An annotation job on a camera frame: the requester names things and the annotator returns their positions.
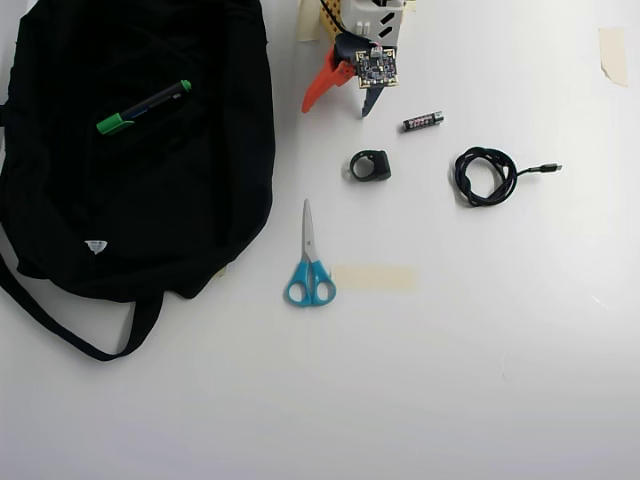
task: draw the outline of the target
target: scissor blade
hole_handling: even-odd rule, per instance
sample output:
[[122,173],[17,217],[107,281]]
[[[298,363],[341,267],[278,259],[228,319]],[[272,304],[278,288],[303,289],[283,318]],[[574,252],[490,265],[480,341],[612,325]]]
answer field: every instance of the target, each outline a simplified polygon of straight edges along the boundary
[[316,252],[316,241],[313,236],[313,220],[311,219],[311,204],[309,200],[304,201],[304,216],[303,216],[304,231],[302,233],[303,252],[307,256],[310,262],[317,262],[319,260],[318,253]]

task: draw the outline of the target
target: backpack strap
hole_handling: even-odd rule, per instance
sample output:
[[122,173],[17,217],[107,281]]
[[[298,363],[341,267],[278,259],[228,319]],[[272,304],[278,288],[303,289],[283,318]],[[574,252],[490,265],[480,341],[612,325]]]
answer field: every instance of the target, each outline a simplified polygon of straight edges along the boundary
[[27,292],[25,288],[18,283],[18,280],[16,280],[11,271],[9,271],[2,255],[0,255],[0,286],[9,295],[11,295],[11,297],[18,302],[22,308],[35,318],[40,325],[50,332],[55,333],[63,340],[69,342],[81,352],[95,358],[96,360],[100,360],[101,362],[108,362],[110,360],[115,360],[116,358],[125,357],[137,350],[156,324],[156,321],[160,316],[162,301],[164,299],[164,293],[161,293],[157,296],[142,298],[136,302],[129,341],[122,352],[110,354],[105,353],[102,350],[98,350],[90,343],[87,343],[76,334],[64,328],[47,312],[45,312],[29,292]]

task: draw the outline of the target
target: blue scissor handle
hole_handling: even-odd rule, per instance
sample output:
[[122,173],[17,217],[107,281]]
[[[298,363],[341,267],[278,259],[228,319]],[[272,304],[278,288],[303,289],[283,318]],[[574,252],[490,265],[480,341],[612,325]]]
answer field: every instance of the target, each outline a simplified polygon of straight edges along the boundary
[[[311,264],[311,271],[313,272],[313,296],[311,303],[319,307],[326,305],[327,303],[331,303],[333,299],[336,298],[336,293],[338,292],[336,284],[331,280],[331,277],[324,269],[324,265],[322,265],[321,261],[318,260],[317,262],[313,262]],[[318,287],[323,283],[327,286],[327,290],[329,292],[329,295],[325,300],[318,297]]]
[[[309,285],[309,268],[311,268],[311,273],[313,275],[313,286]],[[327,286],[329,293],[326,299],[321,299],[318,296],[318,288],[323,283]],[[294,300],[291,296],[291,289],[295,285],[300,285],[302,288],[303,297],[300,301]],[[293,278],[287,285],[287,290],[285,291],[285,295],[287,300],[289,300],[289,303],[296,307],[321,307],[327,303],[331,303],[333,299],[336,298],[336,293],[336,285],[333,283],[331,277],[320,261],[313,262],[312,264],[304,261],[300,262],[296,269],[296,273],[293,274]]]
[[[302,288],[303,296],[300,301],[294,300],[291,296],[291,289],[296,285],[300,285]],[[309,262],[300,262],[296,269],[296,273],[293,274],[293,278],[287,285],[285,295],[287,296],[289,303],[296,307],[308,307],[311,305],[311,292],[309,289]]]

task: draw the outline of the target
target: black ring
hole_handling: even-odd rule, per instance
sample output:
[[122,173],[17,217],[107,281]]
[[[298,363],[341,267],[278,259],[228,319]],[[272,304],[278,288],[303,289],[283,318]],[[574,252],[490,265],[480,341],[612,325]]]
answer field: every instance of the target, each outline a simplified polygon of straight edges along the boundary
[[[367,158],[373,162],[373,171],[366,177],[360,177],[356,173],[356,164]],[[359,182],[372,182],[374,180],[387,180],[391,177],[391,166],[389,157],[384,150],[363,150],[351,159],[351,175]]]

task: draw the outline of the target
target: circuit board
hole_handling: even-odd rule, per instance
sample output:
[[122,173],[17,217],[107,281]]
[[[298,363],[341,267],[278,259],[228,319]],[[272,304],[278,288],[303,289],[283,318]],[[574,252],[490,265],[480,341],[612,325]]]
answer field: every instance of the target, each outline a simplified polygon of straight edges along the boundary
[[360,88],[397,86],[396,50],[374,47],[356,52],[356,73]]

